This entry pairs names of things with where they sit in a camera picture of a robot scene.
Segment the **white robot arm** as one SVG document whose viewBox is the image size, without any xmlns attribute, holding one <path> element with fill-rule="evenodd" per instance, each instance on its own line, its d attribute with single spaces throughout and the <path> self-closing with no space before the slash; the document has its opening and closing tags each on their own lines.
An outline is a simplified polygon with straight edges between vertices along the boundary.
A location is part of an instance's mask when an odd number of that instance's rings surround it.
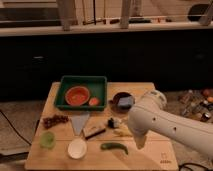
<svg viewBox="0 0 213 171">
<path fill-rule="evenodd" d="M 163 110 L 167 99 L 158 90 L 146 92 L 129 110 L 127 125 L 138 149 L 149 130 L 171 138 L 213 159 L 213 124 L 177 116 Z"/>
</svg>

